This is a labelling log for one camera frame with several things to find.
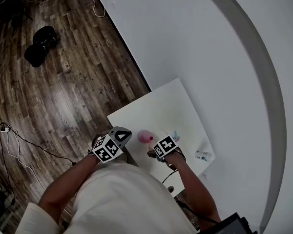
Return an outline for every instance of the person's right arm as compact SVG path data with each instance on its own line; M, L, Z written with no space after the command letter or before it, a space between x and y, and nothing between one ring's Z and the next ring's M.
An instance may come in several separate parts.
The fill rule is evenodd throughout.
M165 159L179 171L180 178L185 187L186 201L190 204L191 209L199 215L220 222L213 198L182 156L176 152L172 152L165 156ZM199 219L199 224L201 230L214 225L201 219Z

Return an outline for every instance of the black and white marker cube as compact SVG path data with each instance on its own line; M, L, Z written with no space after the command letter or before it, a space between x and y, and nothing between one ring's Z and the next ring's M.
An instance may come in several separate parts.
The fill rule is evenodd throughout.
M158 158L164 157L166 154L169 154L171 151L175 150L178 147L174 138L170 135L156 142L153 146L154 151Z
M105 135L99 139L92 149L92 152L102 163L109 162L123 153L109 135Z

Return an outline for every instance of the white table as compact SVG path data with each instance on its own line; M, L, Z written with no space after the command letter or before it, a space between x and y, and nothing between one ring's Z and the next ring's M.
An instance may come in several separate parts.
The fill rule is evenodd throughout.
M132 131L132 138L126 144L126 148L139 167L161 182L172 170L164 163L147 156L147 145L140 143L137 139L137 134L142 129L155 133L159 138L168 134L173 136L176 130L181 137L177 143L183 151L188 165L197 176L211 164L211 162L195 157L197 150L213 155L214 151L179 79L171 81L110 114L108 119L113 126L126 127ZM184 189L178 173L170 176L164 185L174 187L172 196L176 196Z

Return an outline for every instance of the white wall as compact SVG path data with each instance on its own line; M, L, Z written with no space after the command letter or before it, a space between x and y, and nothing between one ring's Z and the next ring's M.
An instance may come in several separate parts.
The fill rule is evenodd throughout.
M228 20L211 0L101 1L150 87L176 77L185 86L216 153L204 183L221 217L238 212L258 228L270 185L269 121Z
M261 35L276 69L287 121L280 194L265 234L293 234L293 0L237 0Z

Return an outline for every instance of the person's left arm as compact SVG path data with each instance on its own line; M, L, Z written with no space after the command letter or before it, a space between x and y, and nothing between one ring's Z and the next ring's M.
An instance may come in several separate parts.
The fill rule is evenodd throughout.
M38 206L58 223L65 206L86 178L93 173L95 166L99 162L100 160L95 155L87 155L49 185L42 195Z

